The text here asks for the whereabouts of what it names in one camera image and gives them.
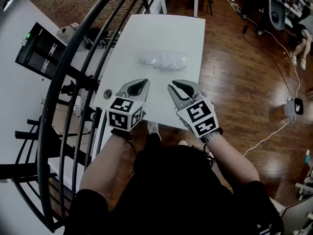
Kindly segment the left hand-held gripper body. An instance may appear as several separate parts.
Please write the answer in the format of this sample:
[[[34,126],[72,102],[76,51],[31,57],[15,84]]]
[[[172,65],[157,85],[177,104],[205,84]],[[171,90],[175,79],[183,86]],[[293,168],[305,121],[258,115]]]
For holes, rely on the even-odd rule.
[[[130,132],[145,116],[146,93],[137,96],[117,92],[107,108],[108,126]]]

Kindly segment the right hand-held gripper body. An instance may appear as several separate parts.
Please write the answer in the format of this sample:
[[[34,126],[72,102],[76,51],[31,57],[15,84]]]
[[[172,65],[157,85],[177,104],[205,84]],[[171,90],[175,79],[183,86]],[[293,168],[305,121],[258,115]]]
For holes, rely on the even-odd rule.
[[[198,94],[196,100],[178,110],[177,115],[197,138],[202,138],[219,128],[214,106],[210,99],[202,94]]]

